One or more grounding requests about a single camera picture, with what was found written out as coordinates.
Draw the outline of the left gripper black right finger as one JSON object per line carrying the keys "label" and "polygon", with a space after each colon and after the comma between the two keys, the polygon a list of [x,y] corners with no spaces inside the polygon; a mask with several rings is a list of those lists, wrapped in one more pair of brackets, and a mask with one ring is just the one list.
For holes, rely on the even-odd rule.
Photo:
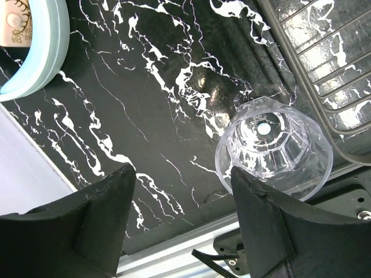
{"label": "left gripper black right finger", "polygon": [[251,277],[370,277],[370,221],[297,200],[234,166]]}

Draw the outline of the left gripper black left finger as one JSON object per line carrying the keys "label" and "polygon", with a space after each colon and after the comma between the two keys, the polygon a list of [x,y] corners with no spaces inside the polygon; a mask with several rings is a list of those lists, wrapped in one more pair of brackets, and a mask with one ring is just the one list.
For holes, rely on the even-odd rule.
{"label": "left gripper black left finger", "polygon": [[1,216],[2,277],[114,277],[134,194],[126,163],[80,191]]}

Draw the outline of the clear faceted glass tumbler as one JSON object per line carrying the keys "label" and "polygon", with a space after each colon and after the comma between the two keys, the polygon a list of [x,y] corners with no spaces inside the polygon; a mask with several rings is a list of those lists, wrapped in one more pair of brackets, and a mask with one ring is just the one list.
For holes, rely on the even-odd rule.
{"label": "clear faceted glass tumbler", "polygon": [[314,196],[327,181],[333,149],[316,121],[268,97],[237,108],[216,147],[214,163],[231,193],[234,166],[301,201]]}

